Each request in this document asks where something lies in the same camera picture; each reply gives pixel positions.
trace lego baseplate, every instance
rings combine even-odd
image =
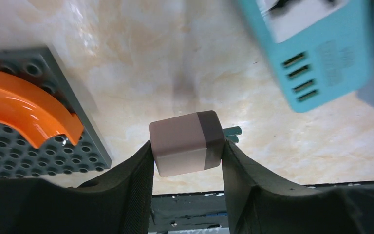
[[[86,173],[110,168],[111,158],[48,48],[0,52],[0,71],[15,75],[53,95],[84,126],[73,146],[65,135],[34,149],[16,130],[0,123],[0,178]]]

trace usb port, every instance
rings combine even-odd
[[[287,77],[289,77],[289,79],[294,79],[295,77],[298,77],[298,76],[302,75],[303,73],[307,72],[308,70],[309,70],[309,65],[305,65],[305,66],[295,70],[294,72],[288,74]]]
[[[314,85],[315,84],[315,81],[313,79],[311,79],[310,81],[306,82],[306,83],[303,83],[301,85],[299,85],[298,87],[295,87],[293,88],[293,91],[295,93],[298,93],[306,88],[309,88],[310,86]]]
[[[305,53],[302,52],[302,53],[300,53],[300,54],[294,56],[293,58],[291,58],[291,59],[285,61],[285,62],[283,63],[283,67],[290,67],[290,66],[292,66],[293,64],[299,62],[300,60],[302,60],[302,59],[304,59],[304,58],[305,58]]]
[[[307,93],[303,96],[298,97],[298,101],[299,102],[306,101],[307,99],[309,99],[311,97],[314,97],[317,94],[319,94],[319,90],[315,89],[315,90],[313,90],[313,91],[311,91],[311,92],[309,92],[309,93]]]

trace orange curved lego piece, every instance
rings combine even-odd
[[[0,123],[16,129],[34,148],[65,134],[77,145],[84,127],[55,97],[16,76],[0,72]]]

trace blue power strip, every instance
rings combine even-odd
[[[309,111],[367,82],[371,75],[368,0],[345,0],[339,9],[280,43],[257,1],[261,0],[238,3],[294,111]]]

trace marble surface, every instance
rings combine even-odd
[[[374,109],[354,93],[291,111],[231,0],[0,0],[0,49],[47,45],[113,164],[152,121],[215,110],[238,146],[297,183],[374,180]],[[98,175],[46,177],[77,186]],[[223,189],[221,167],[168,178],[154,194]]]

